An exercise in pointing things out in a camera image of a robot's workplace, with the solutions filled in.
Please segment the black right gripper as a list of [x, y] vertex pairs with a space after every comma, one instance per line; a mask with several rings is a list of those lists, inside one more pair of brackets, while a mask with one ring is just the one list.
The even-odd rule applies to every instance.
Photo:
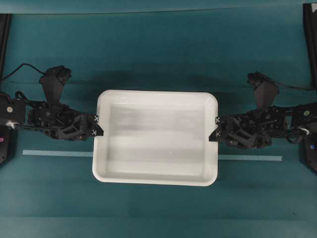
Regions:
[[256, 109], [244, 114], [215, 118], [217, 128], [209, 142], [223, 142], [239, 149], [264, 148], [273, 138], [284, 138], [287, 132], [287, 110], [282, 107]]

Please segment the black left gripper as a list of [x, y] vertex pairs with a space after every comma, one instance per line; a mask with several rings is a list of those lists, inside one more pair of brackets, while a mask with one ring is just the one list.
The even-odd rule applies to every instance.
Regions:
[[27, 128], [56, 140], [86, 140], [103, 136], [99, 116], [71, 109], [65, 104], [34, 103], [27, 113]]

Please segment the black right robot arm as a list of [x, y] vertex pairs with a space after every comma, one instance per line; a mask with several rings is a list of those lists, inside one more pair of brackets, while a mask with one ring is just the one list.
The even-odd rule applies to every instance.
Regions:
[[273, 139], [285, 139], [290, 144], [303, 142], [305, 163], [312, 171], [317, 170], [316, 103], [217, 116], [215, 124], [209, 141], [239, 149], [262, 149], [272, 145]]

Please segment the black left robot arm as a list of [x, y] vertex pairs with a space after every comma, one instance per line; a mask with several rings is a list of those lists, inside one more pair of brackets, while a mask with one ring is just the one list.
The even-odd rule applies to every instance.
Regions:
[[0, 162], [7, 159], [10, 130], [41, 132], [56, 140], [84, 141], [103, 136], [99, 116], [80, 112], [60, 102], [60, 92], [45, 93], [45, 101], [33, 101], [18, 91], [15, 97], [0, 93]]

